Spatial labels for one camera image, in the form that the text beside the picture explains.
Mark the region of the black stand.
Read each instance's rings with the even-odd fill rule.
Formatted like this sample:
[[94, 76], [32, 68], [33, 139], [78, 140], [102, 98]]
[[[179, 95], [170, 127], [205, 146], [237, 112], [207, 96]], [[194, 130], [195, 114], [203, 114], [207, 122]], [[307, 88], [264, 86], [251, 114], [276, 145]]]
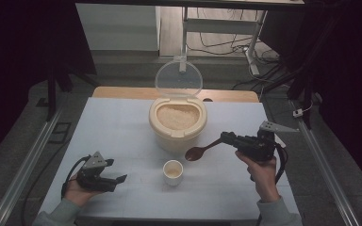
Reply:
[[94, 88], [100, 86], [98, 81], [91, 78], [91, 74], [96, 74], [96, 68], [91, 56], [85, 61], [78, 63], [65, 59], [55, 59], [51, 56], [46, 60], [46, 66], [48, 84], [47, 121], [51, 121], [58, 112], [56, 87], [59, 87], [64, 92], [71, 92], [73, 90], [74, 85], [70, 75], [75, 75]]

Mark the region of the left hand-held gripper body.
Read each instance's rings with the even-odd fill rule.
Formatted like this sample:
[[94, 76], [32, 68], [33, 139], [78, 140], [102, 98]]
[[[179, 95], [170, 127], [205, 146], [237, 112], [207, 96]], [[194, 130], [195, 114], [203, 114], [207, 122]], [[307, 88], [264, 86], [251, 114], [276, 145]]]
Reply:
[[78, 171], [76, 181], [87, 190], [113, 192], [117, 185], [116, 180], [100, 176], [106, 167], [107, 162], [104, 157], [99, 152], [95, 152]]

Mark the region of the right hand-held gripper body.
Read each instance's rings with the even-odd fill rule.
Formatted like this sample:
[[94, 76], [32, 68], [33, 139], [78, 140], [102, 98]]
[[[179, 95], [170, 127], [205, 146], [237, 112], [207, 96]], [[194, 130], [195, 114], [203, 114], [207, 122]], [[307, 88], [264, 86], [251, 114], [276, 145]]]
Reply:
[[275, 135], [278, 133], [295, 133], [298, 129], [286, 127], [274, 122], [263, 121], [255, 137], [237, 136], [235, 147], [245, 156], [256, 162], [270, 161], [274, 156], [274, 151], [282, 150], [280, 143], [275, 141]]

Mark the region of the white table cover sheet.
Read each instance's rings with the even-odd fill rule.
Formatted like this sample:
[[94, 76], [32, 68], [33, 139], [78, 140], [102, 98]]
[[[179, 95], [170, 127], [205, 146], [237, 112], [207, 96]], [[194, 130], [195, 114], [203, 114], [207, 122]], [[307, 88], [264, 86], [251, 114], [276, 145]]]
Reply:
[[101, 153], [113, 159], [106, 178], [124, 176], [112, 192], [92, 198], [84, 218], [142, 220], [247, 220], [259, 215], [258, 195], [246, 165], [226, 144], [215, 145], [221, 132], [253, 136], [267, 119], [262, 104], [206, 104], [208, 120], [197, 146], [206, 148], [197, 161], [183, 163], [183, 180], [168, 186], [162, 168], [172, 159], [156, 143], [149, 121], [149, 100], [90, 98], [41, 208], [53, 211], [74, 163]]

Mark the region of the black curtain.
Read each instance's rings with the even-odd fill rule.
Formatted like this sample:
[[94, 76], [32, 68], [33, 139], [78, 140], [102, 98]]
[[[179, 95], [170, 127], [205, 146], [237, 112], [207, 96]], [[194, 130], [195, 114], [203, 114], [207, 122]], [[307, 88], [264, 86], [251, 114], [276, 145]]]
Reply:
[[76, 0], [0, 0], [0, 143], [32, 86], [53, 76], [69, 90], [71, 73], [96, 73]]
[[317, 92], [320, 114], [362, 170], [362, 0], [304, 0], [312, 11], [271, 10], [260, 39], [298, 75], [288, 91]]

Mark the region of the clear container lid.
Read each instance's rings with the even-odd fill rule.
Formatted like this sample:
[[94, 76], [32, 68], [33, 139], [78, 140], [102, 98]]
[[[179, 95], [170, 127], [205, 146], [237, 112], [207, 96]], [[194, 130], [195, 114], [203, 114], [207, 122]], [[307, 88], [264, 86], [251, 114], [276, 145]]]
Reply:
[[194, 97], [203, 88], [203, 77], [190, 62], [174, 60], [158, 70], [155, 86], [165, 96]]

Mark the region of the person's left hand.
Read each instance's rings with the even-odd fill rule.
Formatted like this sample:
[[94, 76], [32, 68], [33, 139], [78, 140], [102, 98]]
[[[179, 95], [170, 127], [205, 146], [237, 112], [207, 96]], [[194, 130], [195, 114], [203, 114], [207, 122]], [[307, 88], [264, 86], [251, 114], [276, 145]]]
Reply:
[[87, 190], [81, 187], [76, 181], [76, 177], [77, 175], [73, 175], [68, 181], [64, 198], [79, 207], [83, 207], [92, 197], [99, 195], [100, 191]]

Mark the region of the brown wooden spoon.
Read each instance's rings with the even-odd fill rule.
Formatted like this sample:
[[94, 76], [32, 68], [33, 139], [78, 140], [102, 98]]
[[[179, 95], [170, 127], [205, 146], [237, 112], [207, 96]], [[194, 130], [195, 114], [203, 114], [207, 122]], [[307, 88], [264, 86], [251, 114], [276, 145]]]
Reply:
[[220, 143], [222, 143], [222, 140], [218, 138], [212, 143], [206, 145], [205, 147], [192, 147], [185, 153], [185, 159], [188, 161], [197, 161], [204, 155], [205, 151], [214, 146], [217, 146]]

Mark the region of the metal floor rail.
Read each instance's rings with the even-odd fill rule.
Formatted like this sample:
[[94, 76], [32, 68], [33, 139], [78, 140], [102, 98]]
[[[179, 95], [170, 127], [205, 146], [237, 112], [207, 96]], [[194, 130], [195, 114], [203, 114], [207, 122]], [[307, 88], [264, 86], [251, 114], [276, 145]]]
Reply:
[[304, 136], [304, 140], [307, 143], [307, 146], [312, 153], [319, 171], [321, 172], [321, 176], [326, 183], [329, 192], [331, 193], [332, 197], [334, 198], [335, 204], [337, 209], [345, 223], [346, 226], [361, 226], [358, 220], [356, 213], [353, 210], [352, 205], [350, 204], [344, 190], [342, 189], [341, 185], [337, 181], [337, 177], [332, 171], [323, 151], [322, 148], [317, 141], [313, 132], [306, 126], [304, 123], [302, 116], [295, 116], [295, 113], [292, 113], [293, 118], [299, 124], [299, 130]]
[[49, 120], [43, 124], [41, 131], [30, 147], [20, 168], [16, 172], [8, 189], [0, 201], [0, 226], [5, 226], [16, 202], [19, 200], [26, 182], [35, 168], [41, 153], [53, 132], [63, 110], [63, 104], [56, 107], [53, 113], [49, 113]]

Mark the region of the white cup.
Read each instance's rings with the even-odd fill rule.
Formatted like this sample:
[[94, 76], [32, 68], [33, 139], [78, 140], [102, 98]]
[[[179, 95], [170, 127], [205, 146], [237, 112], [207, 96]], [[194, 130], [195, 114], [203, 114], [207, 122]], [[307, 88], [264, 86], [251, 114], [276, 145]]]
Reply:
[[183, 165], [177, 160], [169, 160], [163, 166], [164, 181], [169, 186], [178, 186], [183, 180]]

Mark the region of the rice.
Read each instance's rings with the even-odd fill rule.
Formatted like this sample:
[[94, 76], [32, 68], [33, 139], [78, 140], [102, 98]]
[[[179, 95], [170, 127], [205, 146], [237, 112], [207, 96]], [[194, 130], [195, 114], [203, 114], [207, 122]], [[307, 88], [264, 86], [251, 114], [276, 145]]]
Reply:
[[200, 117], [199, 110], [190, 105], [164, 105], [157, 110], [156, 115], [164, 127], [172, 130], [188, 129]]

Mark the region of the person's right hand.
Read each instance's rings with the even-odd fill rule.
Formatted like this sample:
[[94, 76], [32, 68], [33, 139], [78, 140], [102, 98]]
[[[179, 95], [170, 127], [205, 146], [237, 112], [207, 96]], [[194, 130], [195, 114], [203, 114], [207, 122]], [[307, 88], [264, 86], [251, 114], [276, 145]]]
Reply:
[[255, 189], [260, 200], [262, 202], [277, 202], [280, 199], [280, 194], [275, 183], [276, 158], [273, 157], [266, 162], [255, 162], [239, 151], [235, 151], [235, 155], [248, 166], [247, 170], [255, 181]]

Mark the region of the white cabinet panel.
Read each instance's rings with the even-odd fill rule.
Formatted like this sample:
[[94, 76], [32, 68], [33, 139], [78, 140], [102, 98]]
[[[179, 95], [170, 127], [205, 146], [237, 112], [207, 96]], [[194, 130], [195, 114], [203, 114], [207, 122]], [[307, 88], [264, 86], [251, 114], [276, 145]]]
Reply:
[[160, 7], [76, 4], [91, 50], [158, 51]]

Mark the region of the black floor frame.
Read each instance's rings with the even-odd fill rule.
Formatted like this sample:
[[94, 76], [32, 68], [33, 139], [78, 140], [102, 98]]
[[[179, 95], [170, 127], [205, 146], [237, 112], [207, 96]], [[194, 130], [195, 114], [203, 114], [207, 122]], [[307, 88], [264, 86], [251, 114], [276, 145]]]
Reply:
[[70, 122], [58, 122], [55, 125], [48, 142], [53, 144], [63, 144], [69, 135], [71, 125], [72, 124]]

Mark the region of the cream rice container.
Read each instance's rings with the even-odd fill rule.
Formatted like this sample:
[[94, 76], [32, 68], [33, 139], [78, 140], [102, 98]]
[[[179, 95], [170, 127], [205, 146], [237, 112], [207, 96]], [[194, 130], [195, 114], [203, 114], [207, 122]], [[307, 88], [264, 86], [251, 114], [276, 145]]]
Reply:
[[[172, 130], [164, 127], [157, 119], [157, 110], [164, 105], [190, 105], [199, 110], [199, 120], [188, 129]], [[204, 103], [196, 98], [158, 98], [150, 107], [149, 122], [156, 133], [157, 144], [169, 153], [185, 153], [196, 144], [196, 140], [204, 130], [207, 112]]]

